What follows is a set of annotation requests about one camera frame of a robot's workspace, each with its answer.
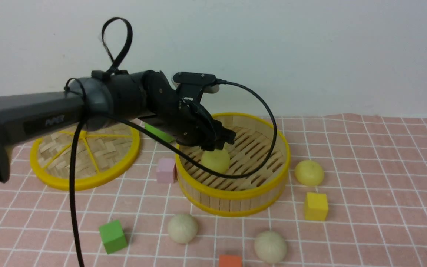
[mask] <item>yellow rim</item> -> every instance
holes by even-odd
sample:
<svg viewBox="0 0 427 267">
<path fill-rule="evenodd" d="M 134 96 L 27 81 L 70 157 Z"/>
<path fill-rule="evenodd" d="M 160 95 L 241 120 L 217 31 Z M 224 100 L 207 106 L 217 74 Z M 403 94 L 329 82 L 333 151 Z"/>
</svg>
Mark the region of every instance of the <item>yellow rim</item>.
<svg viewBox="0 0 427 267">
<path fill-rule="evenodd" d="M 94 176 L 90 176 L 87 178 L 81 178 L 75 180 L 75 190 L 81 191 L 81 190 L 87 190 L 92 189 L 97 186 L 101 186 L 103 184 L 106 184 L 109 181 L 114 180 L 115 178 L 119 177 L 121 174 L 123 174 L 127 169 L 129 169 L 133 162 L 135 161 L 140 148 L 140 138 L 139 138 L 139 132 L 135 129 L 131 129 L 132 135 L 91 135 L 91 137 L 129 137 L 132 138 L 132 144 L 129 149 L 129 151 L 126 153 L 125 157 L 119 161 L 117 164 L 115 164 L 112 168 L 108 169 L 107 171 L 100 172 Z M 32 145 L 32 149 L 29 156 L 29 161 L 32 167 L 32 170 L 36 174 L 36 176 L 46 185 L 59 189 L 59 190 L 69 190 L 69 184 L 68 179 L 62 179 L 56 176 L 52 176 L 51 174 L 48 174 L 43 167 L 39 165 L 39 162 L 37 161 L 37 152 L 39 149 L 39 145 L 41 144 L 43 138 L 37 139 L 34 144 Z M 70 145 L 64 147 L 64 149 L 59 152 L 57 155 L 54 156 L 54 158 L 58 157 L 61 153 L 63 153 L 66 149 L 71 147 Z M 95 160 L 93 159 L 93 156 L 89 150 L 89 156 L 92 159 L 92 162 Z"/>
<path fill-rule="evenodd" d="M 245 114 L 245 113 L 229 112 L 229 113 L 218 113 L 218 114 L 212 115 L 212 117 L 214 117 L 214 118 L 220 117 L 220 116 L 249 117 L 249 118 L 252 118 L 254 120 L 258 120 L 259 122 L 264 123 L 264 124 L 268 125 L 271 129 L 273 129 L 273 125 L 271 123 L 267 122 L 266 120 L 263 120 L 259 117 L 255 117 L 253 115 L 249 115 L 249 114 Z M 289 170 L 289 164 L 291 161 L 289 144 L 286 141 L 286 138 L 283 136 L 283 134 L 280 131 L 278 131 L 278 135 L 280 137 L 280 140 L 283 140 L 284 144 L 286 145 L 286 157 L 287 157 L 286 162 L 283 166 L 283 169 L 278 174 L 277 179 L 273 179 L 272 181 L 268 182 L 267 184 L 262 184 L 260 187 L 257 187 L 257 188 L 234 192 L 234 191 L 223 191 L 220 189 L 208 187 L 205 184 L 199 183 L 197 180 L 195 180 L 194 178 L 192 178 L 192 176 L 190 176 L 188 174 L 188 172 L 185 170 L 184 166 L 181 163 L 181 159 L 180 159 L 179 155 L 177 155 L 177 154 L 175 155 L 176 167 L 181 174 L 181 179 L 184 179 L 190 186 L 195 188 L 197 191 L 200 191 L 201 193 L 207 194 L 207 195 L 215 197 L 215 198 L 230 199 L 230 200 L 253 198 L 253 197 L 259 196 L 265 192 L 268 192 L 269 190 L 271 190 L 275 186 L 277 186 L 281 182 L 281 180 L 284 179 L 285 175 L 287 174 L 287 172 Z"/>
<path fill-rule="evenodd" d="M 217 215 L 217 216 L 222 216 L 222 217 L 243 217 L 243 216 L 249 216 L 249 215 L 253 215 L 253 214 L 256 214 L 258 212 L 264 211 L 269 206 L 271 206 L 274 202 L 276 202 L 278 200 L 278 198 L 283 194 L 283 191 L 286 188 L 286 186 L 283 186 L 283 188 L 281 188 L 281 190 L 279 191 L 279 193 L 278 193 L 277 196 L 275 196 L 268 203 L 266 203 L 266 204 L 264 204 L 262 206 L 259 206 L 258 208 L 254 208 L 254 209 L 248 210 L 248 211 L 219 211 L 219 210 L 215 210 L 214 208 L 209 208 L 209 207 L 206 207 L 206 206 L 200 204 L 199 201 L 196 201 L 195 199 L 192 198 L 192 196 L 190 196 L 187 193 L 187 191 L 182 186 L 182 183 L 179 183 L 179 186 L 180 186 L 181 191 L 185 195 L 185 197 L 190 202 L 192 202 L 192 204 L 194 204 L 197 208 L 200 208 L 202 211 L 205 211 L 207 213 L 210 213 L 210 214 L 213 214 L 213 215 Z"/>
</svg>

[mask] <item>white wall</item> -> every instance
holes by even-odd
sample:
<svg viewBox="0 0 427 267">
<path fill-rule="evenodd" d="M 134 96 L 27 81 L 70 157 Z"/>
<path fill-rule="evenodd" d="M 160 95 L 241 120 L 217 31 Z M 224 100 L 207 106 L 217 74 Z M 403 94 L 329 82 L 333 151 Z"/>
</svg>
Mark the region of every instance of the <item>white wall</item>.
<svg viewBox="0 0 427 267">
<path fill-rule="evenodd" d="M 0 0 L 0 95 L 107 69 L 113 16 L 134 26 L 130 72 L 213 73 L 275 115 L 427 116 L 427 0 Z M 124 38 L 122 22 L 109 27 L 114 54 Z M 265 114 L 236 88 L 203 103 Z"/>
</svg>

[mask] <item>orange block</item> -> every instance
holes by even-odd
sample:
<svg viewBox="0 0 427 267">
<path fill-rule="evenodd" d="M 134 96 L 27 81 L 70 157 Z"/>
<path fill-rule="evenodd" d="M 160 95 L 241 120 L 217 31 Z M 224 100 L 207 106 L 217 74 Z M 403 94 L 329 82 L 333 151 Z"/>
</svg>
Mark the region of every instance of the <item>orange block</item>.
<svg viewBox="0 0 427 267">
<path fill-rule="evenodd" d="M 218 267 L 242 267 L 242 257 L 234 255 L 220 255 Z"/>
</svg>

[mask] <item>pink grid mat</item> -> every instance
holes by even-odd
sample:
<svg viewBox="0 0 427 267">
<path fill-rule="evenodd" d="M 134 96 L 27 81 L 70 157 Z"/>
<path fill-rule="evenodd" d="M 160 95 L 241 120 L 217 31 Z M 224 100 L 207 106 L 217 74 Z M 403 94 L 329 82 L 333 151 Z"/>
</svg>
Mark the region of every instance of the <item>pink grid mat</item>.
<svg viewBox="0 0 427 267">
<path fill-rule="evenodd" d="M 278 118 L 292 153 L 290 184 L 267 211 L 247 218 L 211 216 L 193 207 L 178 184 L 157 184 L 166 148 L 143 139 L 142 153 L 122 177 L 76 193 L 82 251 L 88 267 L 212 267 L 219 255 L 236 254 L 245 267 L 267 266 L 253 249 L 254 237 L 273 229 L 289 252 L 276 267 L 427 267 L 427 119 L 352 114 Z M 14 149 L 12 175 L 0 184 L 0 267 L 76 267 L 68 194 L 42 184 L 31 172 L 31 144 Z M 297 183 L 303 159 L 324 167 L 317 188 Z M 325 223 L 303 217 L 305 193 L 327 193 Z M 198 237 L 176 245 L 167 221 L 190 212 Z M 119 219 L 129 247 L 106 255 L 98 227 Z"/>
</svg>

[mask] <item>bamboo steamer lid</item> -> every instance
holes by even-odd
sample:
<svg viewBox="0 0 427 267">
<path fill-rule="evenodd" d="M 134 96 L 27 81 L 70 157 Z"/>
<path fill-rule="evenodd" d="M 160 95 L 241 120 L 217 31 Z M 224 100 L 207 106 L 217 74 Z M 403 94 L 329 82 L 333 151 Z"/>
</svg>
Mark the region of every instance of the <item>bamboo steamer lid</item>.
<svg viewBox="0 0 427 267">
<path fill-rule="evenodd" d="M 70 154 L 76 126 L 37 139 L 30 164 L 48 186 L 69 190 Z M 76 191 L 106 184 L 123 174 L 135 161 L 140 148 L 139 132 L 117 124 L 94 132 L 82 131 L 76 154 Z"/>
</svg>

